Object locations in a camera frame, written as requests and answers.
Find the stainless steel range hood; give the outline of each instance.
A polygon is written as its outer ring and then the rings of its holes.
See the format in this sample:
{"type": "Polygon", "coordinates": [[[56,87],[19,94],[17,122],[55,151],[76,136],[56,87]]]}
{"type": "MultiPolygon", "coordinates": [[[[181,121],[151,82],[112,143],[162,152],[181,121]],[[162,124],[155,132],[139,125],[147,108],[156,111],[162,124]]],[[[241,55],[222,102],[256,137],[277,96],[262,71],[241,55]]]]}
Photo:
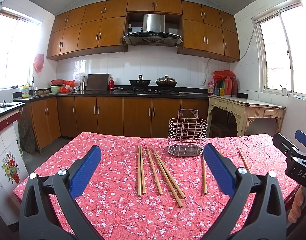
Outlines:
{"type": "Polygon", "coordinates": [[[151,45],[173,47],[181,44],[181,36],[165,32],[165,15],[144,14],[143,31],[123,37],[128,45],[151,45]]]}

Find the floor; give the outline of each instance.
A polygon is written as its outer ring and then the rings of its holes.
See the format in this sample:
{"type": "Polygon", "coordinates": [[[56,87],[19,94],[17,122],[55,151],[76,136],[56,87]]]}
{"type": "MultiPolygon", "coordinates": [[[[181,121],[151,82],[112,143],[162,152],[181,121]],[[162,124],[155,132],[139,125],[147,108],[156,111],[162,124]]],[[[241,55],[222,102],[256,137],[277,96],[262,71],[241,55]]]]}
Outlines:
{"type": "Polygon", "coordinates": [[[71,139],[57,138],[50,145],[41,150],[40,153],[35,152],[33,155],[23,151],[24,163],[28,174],[31,174],[39,166],[41,166],[47,159],[54,155],[58,150],[69,143],[71,139]]]}

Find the floral tablecloth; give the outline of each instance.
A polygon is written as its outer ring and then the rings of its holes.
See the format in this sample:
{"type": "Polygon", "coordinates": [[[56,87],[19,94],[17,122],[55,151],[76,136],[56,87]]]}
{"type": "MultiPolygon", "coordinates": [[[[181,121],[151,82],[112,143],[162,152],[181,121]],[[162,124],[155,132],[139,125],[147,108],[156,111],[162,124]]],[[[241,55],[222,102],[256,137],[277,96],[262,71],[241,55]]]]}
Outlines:
{"type": "MultiPolygon", "coordinates": [[[[229,157],[237,167],[244,166],[236,147],[245,157],[253,174],[265,175],[274,170],[286,198],[297,183],[284,174],[285,157],[272,144],[267,134],[209,138],[215,148],[229,157]]],[[[76,201],[86,217],[105,239],[199,239],[216,220],[229,200],[222,194],[206,166],[207,195],[202,195],[201,157],[176,158],[167,153],[167,139],[133,138],[81,133],[59,150],[36,172],[40,176],[55,174],[60,168],[69,168],[82,158],[92,145],[98,145],[102,159],[85,192],[76,201]],[[146,195],[137,197],[137,149],[143,147],[146,195]],[[165,178],[153,157],[163,195],[157,186],[146,152],[146,145],[155,149],[186,195],[179,208],[165,178]]],[[[26,180],[15,190],[23,197],[26,180]]],[[[72,232],[55,196],[54,209],[63,228],[72,232]]],[[[244,211],[233,231],[239,230],[251,208],[254,195],[248,198],[244,211]]]]}

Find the wooden cabinet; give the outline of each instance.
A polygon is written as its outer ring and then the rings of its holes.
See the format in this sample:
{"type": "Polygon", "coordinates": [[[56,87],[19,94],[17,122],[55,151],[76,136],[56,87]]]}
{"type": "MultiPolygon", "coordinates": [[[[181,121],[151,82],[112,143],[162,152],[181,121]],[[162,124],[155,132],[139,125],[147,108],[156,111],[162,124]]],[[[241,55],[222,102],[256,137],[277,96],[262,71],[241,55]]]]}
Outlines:
{"type": "Polygon", "coordinates": [[[101,20],[106,1],[88,4],[85,9],[82,23],[101,20]]]}
{"type": "Polygon", "coordinates": [[[200,4],[182,1],[182,10],[183,10],[183,19],[203,22],[202,7],[200,4]]]}
{"type": "Polygon", "coordinates": [[[128,12],[153,12],[155,9],[155,0],[128,0],[128,12]]]}
{"type": "Polygon", "coordinates": [[[77,50],[97,47],[101,21],[102,20],[82,23],[77,50]]]}
{"type": "Polygon", "coordinates": [[[65,28],[81,24],[83,20],[85,8],[86,8],[86,5],[70,10],[70,13],[66,19],[65,28]]]}
{"type": "Polygon", "coordinates": [[[222,28],[219,10],[206,5],[202,5],[202,11],[204,23],[222,28]]]}
{"type": "Polygon", "coordinates": [[[152,100],[152,138],[168,138],[171,118],[177,117],[181,99],[153,98],[152,100]]]}
{"type": "Polygon", "coordinates": [[[204,23],[183,20],[183,47],[205,50],[204,23]]]}
{"type": "Polygon", "coordinates": [[[64,12],[64,13],[62,13],[60,15],[57,15],[55,17],[51,33],[58,32],[58,31],[63,30],[65,28],[68,14],[69,14],[69,12],[64,12]]]}
{"type": "Polygon", "coordinates": [[[61,53],[63,33],[64,30],[60,30],[50,35],[47,48],[47,58],[59,55],[61,53]]]}
{"type": "Polygon", "coordinates": [[[61,136],[57,113],[57,100],[55,97],[47,98],[45,99],[45,102],[49,133],[51,136],[51,140],[54,141],[55,139],[61,136]]]}
{"type": "Polygon", "coordinates": [[[77,49],[78,36],[80,35],[80,26],[81,24],[64,29],[61,54],[77,49]]]}
{"type": "Polygon", "coordinates": [[[206,51],[224,55],[223,32],[221,28],[204,24],[206,51]]]}
{"type": "Polygon", "coordinates": [[[124,136],[151,136],[152,98],[123,98],[124,136]]]}
{"type": "Polygon", "coordinates": [[[57,109],[61,135],[67,137],[78,136],[74,97],[58,97],[57,109]]]}
{"type": "Polygon", "coordinates": [[[98,133],[123,136],[123,98],[97,97],[98,133]]]}
{"type": "Polygon", "coordinates": [[[31,108],[37,146],[39,149],[43,149],[52,142],[48,127],[46,102],[45,100],[34,101],[31,103],[31,108]]]}
{"type": "Polygon", "coordinates": [[[182,1],[155,0],[155,12],[182,14],[182,1]]]}
{"type": "Polygon", "coordinates": [[[237,33],[234,15],[220,11],[222,29],[237,33]]]}
{"type": "Polygon", "coordinates": [[[104,8],[103,19],[124,17],[128,0],[108,0],[104,8]]]}
{"type": "Polygon", "coordinates": [[[236,33],[223,30],[224,55],[240,60],[240,48],[236,33]]]}
{"type": "MultiPolygon", "coordinates": [[[[182,99],[181,108],[198,110],[198,118],[207,120],[209,100],[208,99],[182,99]]],[[[184,114],[184,117],[194,118],[194,115],[191,112],[187,112],[184,114]]]]}
{"type": "Polygon", "coordinates": [[[125,30],[125,17],[103,19],[99,33],[98,47],[121,45],[125,30]]]}
{"type": "Polygon", "coordinates": [[[78,134],[98,133],[96,97],[75,97],[75,109],[78,134]]]}

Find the hand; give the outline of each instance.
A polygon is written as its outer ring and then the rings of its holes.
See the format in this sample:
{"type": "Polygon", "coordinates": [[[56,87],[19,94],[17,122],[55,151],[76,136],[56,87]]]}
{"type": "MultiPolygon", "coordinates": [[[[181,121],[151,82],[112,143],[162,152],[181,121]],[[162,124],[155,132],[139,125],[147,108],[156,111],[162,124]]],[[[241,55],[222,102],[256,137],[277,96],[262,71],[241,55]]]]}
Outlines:
{"type": "Polygon", "coordinates": [[[296,220],[301,216],[301,212],[302,212],[301,205],[303,204],[303,201],[304,201],[304,195],[303,195],[302,189],[303,187],[301,186],[299,190],[295,193],[292,208],[287,217],[287,220],[292,223],[296,223],[296,220]]]}

